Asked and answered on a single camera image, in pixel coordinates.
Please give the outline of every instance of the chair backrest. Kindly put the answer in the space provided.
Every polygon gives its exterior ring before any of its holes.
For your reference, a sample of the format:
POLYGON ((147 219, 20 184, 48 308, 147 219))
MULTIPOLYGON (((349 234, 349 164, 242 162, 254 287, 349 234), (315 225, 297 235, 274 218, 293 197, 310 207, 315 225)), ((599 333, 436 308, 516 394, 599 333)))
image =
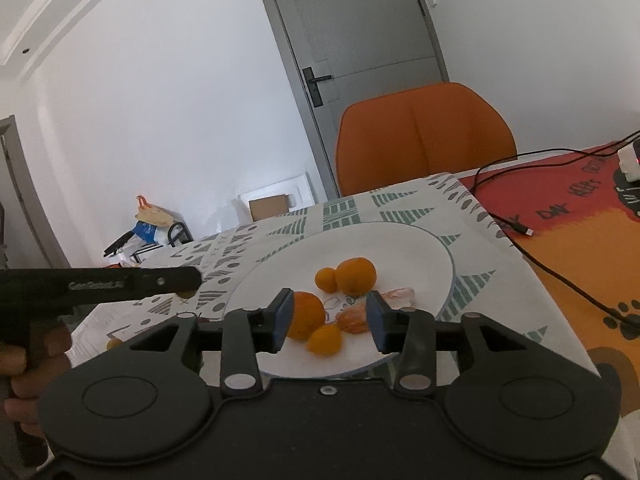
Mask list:
POLYGON ((442 83, 347 108, 335 165, 346 196, 515 155, 511 130, 489 103, 464 85, 442 83))

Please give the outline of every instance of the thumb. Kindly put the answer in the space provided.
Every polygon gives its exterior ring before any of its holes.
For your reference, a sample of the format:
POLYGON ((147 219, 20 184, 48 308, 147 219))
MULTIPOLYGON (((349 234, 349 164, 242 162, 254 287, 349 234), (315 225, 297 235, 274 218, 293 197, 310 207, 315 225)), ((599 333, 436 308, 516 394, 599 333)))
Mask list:
POLYGON ((27 352, 19 346, 0 343, 0 376, 16 376, 27 367, 27 352))

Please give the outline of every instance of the white power adapter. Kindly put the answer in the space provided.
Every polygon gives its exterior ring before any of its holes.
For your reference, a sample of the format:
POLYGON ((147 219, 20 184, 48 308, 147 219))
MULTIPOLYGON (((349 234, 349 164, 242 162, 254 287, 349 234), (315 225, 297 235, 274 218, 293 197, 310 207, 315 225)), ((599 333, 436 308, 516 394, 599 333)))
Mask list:
POLYGON ((618 152, 620 170, 628 182, 640 180, 640 137, 618 152))

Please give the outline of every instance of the black cable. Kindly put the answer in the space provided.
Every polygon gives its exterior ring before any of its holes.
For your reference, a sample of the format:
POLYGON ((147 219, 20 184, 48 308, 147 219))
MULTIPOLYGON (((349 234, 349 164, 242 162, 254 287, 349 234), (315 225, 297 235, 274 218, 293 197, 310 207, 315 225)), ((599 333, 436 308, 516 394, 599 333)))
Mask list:
MULTIPOLYGON (((640 134, 640 130, 632 133, 629 136, 626 136, 624 139, 617 140, 616 142, 612 142, 611 144, 608 144, 607 146, 603 146, 603 147, 601 147, 601 148, 599 148, 597 150, 594 150, 593 152, 585 152, 583 150, 573 150, 571 148, 555 148, 555 149, 551 149, 551 150, 536 150, 535 152, 517 153, 516 157, 526 156, 526 155, 538 155, 540 153, 549 153, 549 152, 580 153, 580 156, 578 156, 578 157, 576 157, 576 158, 574 158, 572 160, 568 160, 568 161, 565 161, 565 162, 558 162, 558 163, 555 163, 555 164, 535 164, 533 166, 515 166, 514 168, 507 168, 506 170, 498 171, 497 173, 494 173, 494 174, 492 174, 492 175, 490 175, 490 176, 486 177, 485 179, 483 179, 483 180, 478 182, 478 177, 479 177, 480 173, 482 172, 482 170, 485 170, 486 168, 488 168, 490 166, 493 166, 495 164, 500 164, 502 162, 509 162, 509 161, 513 160, 513 157, 505 157, 505 158, 501 158, 499 160, 494 160, 493 162, 491 162, 489 164, 485 164, 484 166, 479 168, 478 171, 476 171, 476 176, 474 177, 474 184, 471 187, 470 191, 471 191, 473 196, 476 196, 476 192, 478 192, 478 187, 479 186, 482 186, 482 184, 485 184, 485 183, 493 180, 494 178, 497 178, 497 177, 502 176, 502 175, 507 174, 507 173, 511 173, 513 171, 530 170, 530 169, 533 169, 533 168, 558 168, 560 166, 568 166, 569 164, 573 164, 574 162, 578 162, 578 161, 583 160, 583 159, 585 159, 585 158, 587 158, 589 156, 598 156, 598 157, 601 157, 601 158, 607 158, 607 157, 613 156, 619 150, 624 148, 625 146, 628 146, 628 145, 632 144, 636 140, 636 136, 638 134, 640 134), (607 150, 607 149, 613 149, 613 151, 611 153, 602 153, 604 150, 607 150)), ((498 215, 496 215, 494 213, 491 213, 490 211, 488 211, 488 213, 489 213, 489 215, 491 215, 497 221, 508 225, 514 231, 516 231, 516 232, 518 232, 520 234, 527 235, 527 236, 532 236, 533 235, 533 230, 530 229, 529 227, 527 227, 526 225, 521 224, 520 222, 512 222, 512 221, 507 220, 505 218, 502 218, 502 217, 500 217, 500 216, 498 216, 498 215)), ((625 317, 622 314, 620 314, 617 310, 615 310, 613 308, 609 308, 605 304, 603 304, 600 301, 596 300, 591 294, 589 294, 588 292, 585 292, 579 286, 575 285, 574 282, 572 282, 571 280, 567 279, 566 277, 564 277, 559 272, 556 272, 555 270, 551 269, 550 267, 547 267, 545 264, 540 262, 537 258, 533 257, 532 254, 529 253, 529 251, 527 251, 525 248, 523 248, 512 237, 510 237, 507 233, 505 233, 505 234, 507 235, 507 237, 509 238, 509 240, 511 241, 513 246, 516 247, 516 249, 519 250, 520 253, 523 254, 524 257, 528 258, 535 265, 537 265, 540 269, 544 270, 547 274, 553 276, 555 279, 557 279, 560 282, 564 283, 571 290, 573 290, 577 294, 580 294, 580 296, 582 296, 585 300, 589 301, 592 305, 596 306, 597 308, 599 308, 601 311, 605 312, 609 316, 617 319, 620 323, 628 324, 631 327, 635 328, 636 330, 640 330, 640 322, 639 321, 635 321, 635 320, 629 319, 628 317, 625 317)))

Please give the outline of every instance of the ceiling molding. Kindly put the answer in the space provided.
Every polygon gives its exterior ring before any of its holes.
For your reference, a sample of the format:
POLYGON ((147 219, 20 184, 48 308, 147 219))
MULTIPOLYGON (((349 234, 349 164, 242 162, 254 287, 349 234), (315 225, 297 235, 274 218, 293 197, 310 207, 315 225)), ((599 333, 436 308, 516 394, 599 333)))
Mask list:
POLYGON ((25 81, 64 35, 100 1, 33 0, 0 44, 0 76, 25 81))

